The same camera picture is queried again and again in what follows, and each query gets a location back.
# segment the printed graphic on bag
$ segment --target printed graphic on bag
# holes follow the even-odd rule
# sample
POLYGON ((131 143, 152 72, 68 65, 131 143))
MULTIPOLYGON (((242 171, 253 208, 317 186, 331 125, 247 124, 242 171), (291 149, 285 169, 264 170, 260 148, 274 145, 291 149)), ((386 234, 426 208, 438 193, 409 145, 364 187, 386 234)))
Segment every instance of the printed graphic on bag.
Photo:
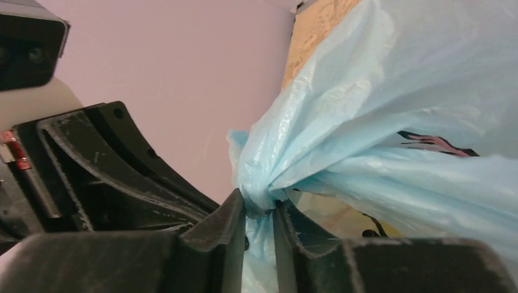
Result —
POLYGON ((403 145, 410 145, 408 148, 418 148, 421 150, 438 151, 440 153, 451 154, 459 157, 480 157, 470 148, 457 148, 440 136, 423 136, 408 131, 400 131, 399 135, 413 142, 403 142, 403 145))
POLYGON ((337 197, 302 193, 297 208, 331 234, 345 238, 404 237, 389 224, 355 210, 337 197))

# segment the black plastic bracket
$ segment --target black plastic bracket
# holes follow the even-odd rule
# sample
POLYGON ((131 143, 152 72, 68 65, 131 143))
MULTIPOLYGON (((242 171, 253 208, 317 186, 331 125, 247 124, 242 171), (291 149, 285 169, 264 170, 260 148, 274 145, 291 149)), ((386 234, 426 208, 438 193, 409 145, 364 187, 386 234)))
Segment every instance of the black plastic bracket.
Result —
POLYGON ((290 202, 274 211, 279 293, 517 292, 499 258, 466 239, 339 240, 290 202))
POLYGON ((0 241, 44 231, 184 232, 218 207, 155 153, 121 102, 30 121, 9 134, 24 165, 0 166, 0 241))
POLYGON ((235 190, 204 221, 173 231, 52 233, 12 250, 2 293, 239 293, 245 240, 235 190))

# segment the pink printed design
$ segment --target pink printed design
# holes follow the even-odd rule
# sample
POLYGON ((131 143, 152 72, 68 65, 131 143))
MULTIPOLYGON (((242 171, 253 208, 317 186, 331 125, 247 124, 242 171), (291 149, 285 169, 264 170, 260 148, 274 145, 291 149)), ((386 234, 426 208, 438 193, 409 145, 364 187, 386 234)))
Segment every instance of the pink printed design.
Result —
POLYGON ((400 131, 399 135, 414 142, 404 142, 403 145, 415 145, 421 150, 438 151, 459 157, 478 157, 479 155, 470 148, 457 148, 440 136, 422 136, 408 131, 400 131))

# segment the screw hole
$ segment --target screw hole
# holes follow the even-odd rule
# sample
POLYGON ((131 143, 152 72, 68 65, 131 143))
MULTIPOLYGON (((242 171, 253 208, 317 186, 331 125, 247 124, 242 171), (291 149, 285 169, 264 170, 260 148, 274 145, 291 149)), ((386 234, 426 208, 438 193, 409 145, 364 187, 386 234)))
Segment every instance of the screw hole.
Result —
POLYGON ((155 153, 155 150, 150 148, 149 150, 147 150, 147 154, 152 157, 153 159, 158 159, 158 155, 155 153))
POLYGON ((119 108, 114 109, 114 115, 115 115, 115 118, 117 118, 117 119, 124 118, 124 112, 122 112, 122 110, 119 108))

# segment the light blue plastic bag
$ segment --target light blue plastic bag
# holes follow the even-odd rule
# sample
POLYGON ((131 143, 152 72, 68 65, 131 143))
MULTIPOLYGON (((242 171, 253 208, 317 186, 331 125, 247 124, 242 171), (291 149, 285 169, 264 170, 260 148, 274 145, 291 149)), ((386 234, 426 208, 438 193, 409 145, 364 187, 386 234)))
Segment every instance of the light blue plastic bag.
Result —
POLYGON ((363 0, 230 137, 251 217, 297 188, 516 262, 518 1, 363 0))
MULTIPOLYGON (((230 162, 232 163, 235 186, 236 169, 244 145, 248 139, 248 133, 244 131, 230 131, 228 134, 230 143, 230 162)), ((249 240, 249 249, 244 252, 243 275, 241 283, 242 293, 277 293, 277 269, 275 263, 275 244, 273 233, 273 221, 269 217, 259 219, 246 219, 246 237, 249 240)))

